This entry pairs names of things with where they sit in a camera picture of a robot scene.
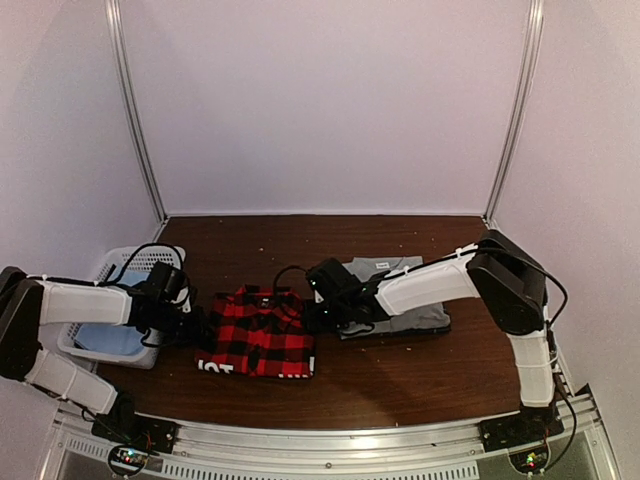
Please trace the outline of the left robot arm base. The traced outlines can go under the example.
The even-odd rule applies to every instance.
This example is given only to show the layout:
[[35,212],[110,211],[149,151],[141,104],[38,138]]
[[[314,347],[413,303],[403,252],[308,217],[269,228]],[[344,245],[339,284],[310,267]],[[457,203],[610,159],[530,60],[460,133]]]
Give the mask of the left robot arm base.
[[174,451],[178,425],[138,414],[133,397],[127,393],[118,393],[107,413],[94,413],[84,408],[83,416],[87,416],[92,424],[93,436],[113,443],[106,462],[117,477],[130,479],[161,454]]

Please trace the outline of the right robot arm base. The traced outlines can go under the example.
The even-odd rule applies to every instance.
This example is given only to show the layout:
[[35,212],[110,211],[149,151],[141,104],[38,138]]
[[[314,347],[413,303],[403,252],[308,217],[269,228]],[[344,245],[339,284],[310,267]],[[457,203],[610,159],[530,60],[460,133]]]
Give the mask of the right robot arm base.
[[520,474],[541,474],[551,463],[551,436],[564,432],[555,403],[543,408],[521,406],[516,413],[483,420],[479,433],[486,453],[506,450]]

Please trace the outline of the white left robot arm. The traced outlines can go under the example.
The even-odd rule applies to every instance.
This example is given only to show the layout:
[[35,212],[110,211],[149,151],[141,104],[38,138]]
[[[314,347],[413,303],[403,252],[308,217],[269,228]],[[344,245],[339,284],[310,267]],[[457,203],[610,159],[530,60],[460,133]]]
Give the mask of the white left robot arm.
[[186,273],[166,262],[155,263],[135,285],[35,276],[8,266],[1,271],[1,376],[105,415],[106,429],[133,444],[144,424],[127,409],[129,399],[73,359],[56,337],[71,326],[98,326],[137,331],[146,348],[207,348],[213,335],[191,294]]

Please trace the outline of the grey button shirt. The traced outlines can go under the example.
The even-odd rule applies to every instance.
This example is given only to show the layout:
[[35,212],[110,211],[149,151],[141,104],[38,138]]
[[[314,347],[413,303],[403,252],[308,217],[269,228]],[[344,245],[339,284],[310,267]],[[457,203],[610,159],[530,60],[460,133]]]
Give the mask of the grey button shirt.
[[421,256],[354,257],[342,263],[348,273],[362,282],[382,276],[375,300],[380,301],[383,316],[376,321],[365,319],[363,323],[350,321],[338,329],[340,339],[449,332],[451,318],[443,303],[433,303],[435,296],[421,292],[418,281],[407,278],[406,272],[422,263]]

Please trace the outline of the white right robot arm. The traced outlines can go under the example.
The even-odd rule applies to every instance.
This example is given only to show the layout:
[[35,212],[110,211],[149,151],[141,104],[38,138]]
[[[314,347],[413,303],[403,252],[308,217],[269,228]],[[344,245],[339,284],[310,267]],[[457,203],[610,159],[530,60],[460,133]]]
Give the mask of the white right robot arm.
[[526,407],[514,417],[512,430],[519,440],[530,442],[551,424],[547,407],[555,390],[548,278],[537,261],[495,229],[445,257],[375,273],[367,280],[329,258],[306,274],[316,296],[308,325],[323,331],[350,323],[372,324],[424,306],[481,299],[510,341],[520,401]]

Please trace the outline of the red black plaid shirt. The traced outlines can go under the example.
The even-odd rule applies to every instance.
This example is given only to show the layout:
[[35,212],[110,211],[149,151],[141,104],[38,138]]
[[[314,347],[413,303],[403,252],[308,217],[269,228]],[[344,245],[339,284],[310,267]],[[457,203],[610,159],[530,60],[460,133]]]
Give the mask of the red black plaid shirt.
[[218,293],[211,309],[213,345],[194,353],[196,368],[211,374],[310,379],[315,338],[302,323],[304,301],[289,287],[245,285]]

